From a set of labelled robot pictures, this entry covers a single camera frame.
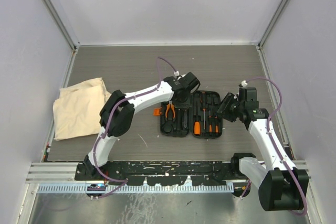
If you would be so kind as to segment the orange small tool piece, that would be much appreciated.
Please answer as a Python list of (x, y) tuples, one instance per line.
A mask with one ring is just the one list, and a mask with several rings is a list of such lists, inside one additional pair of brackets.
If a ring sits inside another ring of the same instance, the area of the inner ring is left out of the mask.
[(153, 112), (154, 116), (160, 116), (161, 114), (162, 114), (161, 108), (155, 108), (154, 109), (154, 112)]

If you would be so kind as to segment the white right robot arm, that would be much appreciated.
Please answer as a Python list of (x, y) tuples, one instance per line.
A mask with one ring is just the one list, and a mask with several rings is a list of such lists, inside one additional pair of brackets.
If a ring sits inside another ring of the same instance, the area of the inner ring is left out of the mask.
[(257, 143), (264, 160), (261, 164), (252, 154), (236, 153), (230, 166), (232, 176), (237, 179), (246, 176), (256, 186), (265, 211), (288, 210), (305, 214), (309, 176), (288, 157), (274, 132), (267, 109), (259, 107), (256, 88), (240, 87), (238, 94), (227, 93), (217, 115), (229, 122), (240, 120)]

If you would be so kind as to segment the small black orange screwdriver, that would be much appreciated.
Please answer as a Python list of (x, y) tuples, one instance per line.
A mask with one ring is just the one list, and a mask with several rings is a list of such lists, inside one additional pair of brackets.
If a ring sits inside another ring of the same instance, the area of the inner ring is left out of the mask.
[(209, 134), (212, 134), (213, 132), (213, 127), (212, 127), (212, 115), (211, 115), (211, 110), (208, 111), (209, 116), (208, 116), (208, 132)]

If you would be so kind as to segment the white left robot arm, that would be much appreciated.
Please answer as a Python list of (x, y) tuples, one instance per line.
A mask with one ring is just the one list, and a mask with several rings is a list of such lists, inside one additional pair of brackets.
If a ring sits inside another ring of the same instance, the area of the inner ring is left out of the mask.
[(185, 102), (199, 86), (197, 77), (188, 72), (181, 76), (161, 78), (157, 84), (136, 92), (123, 93), (115, 90), (99, 113), (100, 130), (91, 151), (83, 161), (86, 174), (93, 180), (104, 177), (120, 182), (119, 179), (105, 175), (104, 165), (108, 163), (108, 156), (117, 138), (130, 129), (134, 115), (157, 103)]

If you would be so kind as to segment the orange black slim screwdriver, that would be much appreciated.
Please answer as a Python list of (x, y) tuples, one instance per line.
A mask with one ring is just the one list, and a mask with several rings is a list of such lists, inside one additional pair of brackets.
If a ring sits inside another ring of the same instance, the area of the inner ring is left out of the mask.
[(219, 133), (219, 126), (218, 126), (218, 116), (217, 113), (215, 113), (215, 133)]

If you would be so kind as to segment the orange handled stubby screwdriver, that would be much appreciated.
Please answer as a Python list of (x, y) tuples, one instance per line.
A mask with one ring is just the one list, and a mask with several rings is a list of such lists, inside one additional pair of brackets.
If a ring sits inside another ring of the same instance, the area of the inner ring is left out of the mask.
[(194, 123), (194, 134), (195, 135), (200, 135), (201, 134), (201, 125), (199, 121), (196, 121)]

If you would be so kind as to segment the black handled large screwdriver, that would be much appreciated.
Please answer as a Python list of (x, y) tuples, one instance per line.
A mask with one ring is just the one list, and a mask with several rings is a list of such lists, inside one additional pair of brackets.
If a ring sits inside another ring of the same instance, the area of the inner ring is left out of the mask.
[(205, 122), (205, 111), (206, 111), (206, 93), (201, 93), (201, 105), (203, 110), (203, 129), (206, 129), (206, 122)]

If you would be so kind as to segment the orange black pliers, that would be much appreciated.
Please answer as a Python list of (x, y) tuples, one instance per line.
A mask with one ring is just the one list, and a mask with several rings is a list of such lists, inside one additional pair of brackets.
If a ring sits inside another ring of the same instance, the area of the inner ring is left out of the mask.
[(169, 101), (165, 109), (165, 120), (174, 122), (175, 118), (176, 118), (175, 106), (172, 101)]

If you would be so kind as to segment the black plastic tool case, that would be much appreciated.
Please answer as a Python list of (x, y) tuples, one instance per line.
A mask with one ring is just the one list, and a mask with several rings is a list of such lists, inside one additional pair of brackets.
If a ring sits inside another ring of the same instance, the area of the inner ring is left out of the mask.
[[(205, 111), (205, 122), (206, 129), (203, 129), (203, 110), (201, 105), (201, 93), (206, 93), (206, 111)], [(165, 109), (169, 102), (162, 102), (160, 105), (162, 114), (159, 116), (159, 129), (160, 132), (165, 136), (171, 137), (186, 137), (188, 134), (192, 134), (196, 138), (203, 139), (216, 139), (222, 136), (223, 133), (223, 121), (218, 118), (219, 133), (215, 133), (215, 113), (219, 108), (221, 97), (219, 93), (215, 91), (196, 91), (191, 97), (191, 106), (188, 107), (188, 129), (183, 129), (183, 108), (177, 108), (175, 106), (176, 118), (175, 121), (165, 120)], [(212, 115), (212, 127), (213, 132), (209, 134), (208, 132), (208, 111), (211, 110)], [(194, 134), (194, 123), (196, 121), (200, 122), (201, 134)]]

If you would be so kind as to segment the black handled claw hammer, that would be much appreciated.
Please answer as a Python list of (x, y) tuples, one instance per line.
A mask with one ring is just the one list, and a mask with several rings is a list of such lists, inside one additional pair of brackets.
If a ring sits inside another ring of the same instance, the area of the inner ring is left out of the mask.
[(184, 130), (188, 129), (188, 109), (187, 108), (183, 109), (183, 129)]

